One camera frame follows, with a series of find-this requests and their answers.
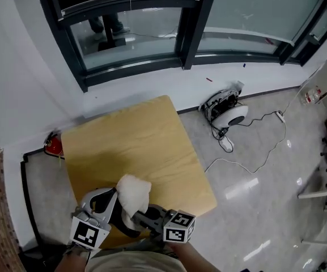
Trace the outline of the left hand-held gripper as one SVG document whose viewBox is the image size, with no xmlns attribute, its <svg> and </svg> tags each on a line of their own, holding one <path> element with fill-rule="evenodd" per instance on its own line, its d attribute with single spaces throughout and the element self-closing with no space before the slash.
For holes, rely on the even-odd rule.
<svg viewBox="0 0 327 272">
<path fill-rule="evenodd" d="M 70 241 L 88 250 L 98 249 L 111 231 L 116 201 L 116 188 L 88 192 L 72 214 Z"/>
</svg>

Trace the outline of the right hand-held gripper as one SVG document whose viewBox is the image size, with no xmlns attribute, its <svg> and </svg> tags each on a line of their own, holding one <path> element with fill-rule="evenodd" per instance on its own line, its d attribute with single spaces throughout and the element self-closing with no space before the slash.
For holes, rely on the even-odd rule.
<svg viewBox="0 0 327 272">
<path fill-rule="evenodd" d="M 149 205 L 145 213 L 137 211 L 133 220 L 139 226 L 147 226 L 150 236 L 157 241 L 187 243 L 194 231 L 196 216 L 182 210 Z"/>
</svg>

